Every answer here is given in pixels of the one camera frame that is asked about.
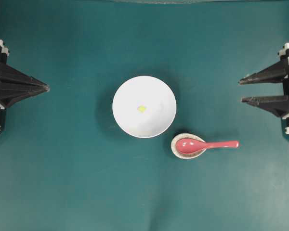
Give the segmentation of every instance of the pink spoon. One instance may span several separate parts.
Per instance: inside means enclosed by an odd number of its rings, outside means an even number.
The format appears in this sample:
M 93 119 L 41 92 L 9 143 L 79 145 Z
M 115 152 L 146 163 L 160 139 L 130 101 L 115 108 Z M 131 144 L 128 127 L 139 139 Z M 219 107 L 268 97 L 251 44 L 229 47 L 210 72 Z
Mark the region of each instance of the pink spoon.
M 238 148 L 239 141 L 225 141 L 225 142 L 201 142 L 191 138 L 180 139 L 176 143 L 176 149 L 182 154 L 192 154 L 202 151 L 204 149 L 212 148 Z

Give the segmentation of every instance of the table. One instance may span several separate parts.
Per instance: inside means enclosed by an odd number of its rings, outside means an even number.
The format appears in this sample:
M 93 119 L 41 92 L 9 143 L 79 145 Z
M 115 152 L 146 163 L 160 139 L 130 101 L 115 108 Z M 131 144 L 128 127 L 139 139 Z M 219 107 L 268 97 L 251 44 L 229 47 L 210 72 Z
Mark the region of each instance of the table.
M 237 81 L 278 61 L 289 0 L 177 5 L 0 0 L 7 64 L 51 91 L 8 109 L 0 135 L 0 231 L 289 231 L 289 136 L 240 103 L 280 84 Z M 125 134 L 111 103 L 151 75 L 177 99 L 171 127 Z M 239 150 L 176 158 L 190 132 Z

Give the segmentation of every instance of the bowl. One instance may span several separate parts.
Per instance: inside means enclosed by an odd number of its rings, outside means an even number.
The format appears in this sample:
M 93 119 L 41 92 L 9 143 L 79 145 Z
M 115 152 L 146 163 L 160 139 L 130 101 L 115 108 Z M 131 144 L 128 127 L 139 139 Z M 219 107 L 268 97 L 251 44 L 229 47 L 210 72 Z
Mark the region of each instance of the bowl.
M 172 124 L 177 104 L 166 83 L 151 76 L 138 76 L 117 90 L 112 112 L 120 128 L 131 136 L 151 138 Z
M 196 136 L 196 135 L 193 135 L 193 134 L 190 134 L 190 133 L 181 133 L 179 135 L 176 135 L 171 141 L 171 150 L 172 150 L 173 154 L 175 154 L 178 158 L 180 158 L 180 159 L 192 159 L 192 158 L 200 156 L 201 154 L 203 154 L 206 151 L 206 149 L 203 149 L 201 151 L 194 152 L 194 153 L 191 153 L 191 154 L 180 153 L 176 149 L 176 143 L 179 140 L 184 139 L 184 138 L 191 138 L 191 139 L 194 139 L 194 140 L 197 140 L 197 141 L 205 142 L 199 136 Z

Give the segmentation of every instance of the bowl rim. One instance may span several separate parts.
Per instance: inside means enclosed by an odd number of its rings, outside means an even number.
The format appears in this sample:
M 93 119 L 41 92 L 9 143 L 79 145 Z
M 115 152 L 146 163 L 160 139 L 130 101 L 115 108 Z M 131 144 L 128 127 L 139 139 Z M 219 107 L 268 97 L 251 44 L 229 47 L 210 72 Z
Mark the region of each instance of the bowl rim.
M 128 81 L 130 81 L 130 80 L 132 80 L 132 79 L 138 78 L 138 77 L 150 77 L 150 78 L 155 78 L 155 79 L 161 81 L 162 83 L 164 83 L 164 84 L 169 88 L 170 92 L 173 94 L 173 97 L 174 97 L 175 109 L 174 109 L 174 114 L 173 114 L 173 117 L 171 118 L 170 123 L 167 125 L 167 127 L 166 127 L 164 130 L 162 130 L 161 132 L 159 132 L 158 134 L 155 134 L 155 135 L 153 135 L 153 136 L 136 136 L 136 135 L 130 134 L 129 132 L 127 132 L 126 130 L 124 130 L 124 129 L 120 126 L 120 124 L 119 124 L 118 121 L 116 120 L 116 117 L 115 117 L 115 114 L 114 114 L 114 100 L 115 100 L 115 97 L 116 97 L 117 92 L 118 92 L 119 89 L 122 87 L 122 85 L 124 85 L 126 82 L 128 82 Z M 133 136 L 133 137 L 136 137 L 136 138 L 147 139 L 147 138 L 153 138 L 153 137 L 159 136 L 160 134 L 162 134 L 163 132 L 165 132 L 165 131 L 171 126 L 171 124 L 173 123 L 173 121 L 174 121 L 174 119 L 175 119 L 176 114 L 177 114 L 177 100 L 176 100 L 176 98 L 175 98 L 175 95 L 174 95 L 172 89 L 171 89 L 171 88 L 169 87 L 169 85 L 168 85 L 167 83 L 165 83 L 163 80 L 161 80 L 161 79 L 159 79 L 159 78 L 156 78 L 156 77 L 153 77 L 153 76 L 135 76 L 135 77 L 129 78 L 128 80 L 124 81 L 124 82 L 118 87 L 118 89 L 116 90 L 116 93 L 115 93 L 115 95 L 114 95 L 114 98 L 113 98 L 113 100 L 112 100 L 112 115 L 113 115 L 116 123 L 118 124 L 118 126 L 119 126 L 124 132 L 126 132 L 127 134 L 129 134 L 129 135 L 131 135 L 131 136 Z

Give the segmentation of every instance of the teal cloth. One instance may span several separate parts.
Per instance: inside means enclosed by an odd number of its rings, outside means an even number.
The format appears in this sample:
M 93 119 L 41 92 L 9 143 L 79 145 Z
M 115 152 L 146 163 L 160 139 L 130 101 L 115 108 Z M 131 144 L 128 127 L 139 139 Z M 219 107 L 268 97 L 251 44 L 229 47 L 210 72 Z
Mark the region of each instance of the teal cloth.
M 0 135 L 0 231 L 289 231 L 289 137 L 239 86 L 289 42 L 289 0 L 151 5 L 0 0 L 8 64 L 51 86 L 15 104 Z M 115 123 L 125 80 L 177 99 L 171 127 L 137 139 Z M 178 132 L 238 150 L 176 158 Z

